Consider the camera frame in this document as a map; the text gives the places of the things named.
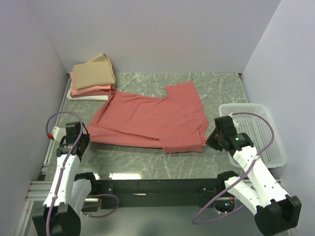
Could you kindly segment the red t-shirt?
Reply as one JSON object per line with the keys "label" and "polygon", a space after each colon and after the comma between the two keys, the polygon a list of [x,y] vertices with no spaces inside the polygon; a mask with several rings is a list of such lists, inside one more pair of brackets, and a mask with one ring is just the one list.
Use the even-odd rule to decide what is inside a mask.
{"label": "red t-shirt", "polygon": [[202,152],[209,122],[194,82],[166,86],[165,97],[116,91],[92,118],[92,142]]}

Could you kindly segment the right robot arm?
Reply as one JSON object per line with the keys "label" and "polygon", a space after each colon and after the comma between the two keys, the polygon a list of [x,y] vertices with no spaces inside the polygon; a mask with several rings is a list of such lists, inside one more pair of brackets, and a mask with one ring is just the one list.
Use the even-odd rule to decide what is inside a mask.
{"label": "right robot arm", "polygon": [[265,236],[293,229],[297,226],[301,201],[290,196],[269,172],[253,141],[246,133],[238,133],[231,116],[215,119],[215,129],[206,145],[227,151],[244,173],[233,171],[217,176],[216,198],[235,196],[254,215],[255,223]]}

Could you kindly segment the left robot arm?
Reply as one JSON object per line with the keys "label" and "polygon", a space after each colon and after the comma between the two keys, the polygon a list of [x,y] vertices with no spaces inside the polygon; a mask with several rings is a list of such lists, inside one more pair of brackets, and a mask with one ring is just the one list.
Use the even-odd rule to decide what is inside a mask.
{"label": "left robot arm", "polygon": [[78,173],[90,136],[80,122],[65,126],[65,135],[57,149],[55,176],[42,207],[32,213],[39,236],[78,236],[81,232],[80,213],[85,199],[98,193],[92,172]]}

